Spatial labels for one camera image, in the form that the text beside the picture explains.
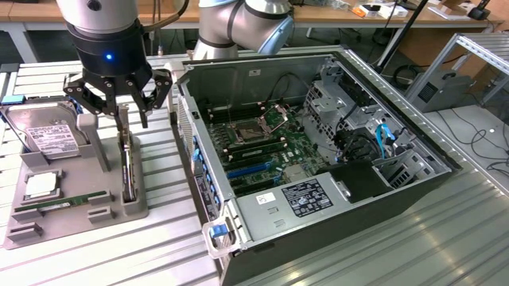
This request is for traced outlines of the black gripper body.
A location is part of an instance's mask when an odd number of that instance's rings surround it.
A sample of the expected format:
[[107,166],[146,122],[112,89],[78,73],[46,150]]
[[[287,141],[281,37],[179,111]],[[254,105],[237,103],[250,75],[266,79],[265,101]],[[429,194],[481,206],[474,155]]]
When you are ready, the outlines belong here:
[[124,30],[94,34],[67,24],[71,39],[83,65],[83,79],[102,92],[107,92],[106,83],[114,87],[115,95],[131,93],[127,80],[142,90],[153,78],[153,69],[147,62],[143,27],[135,20]]

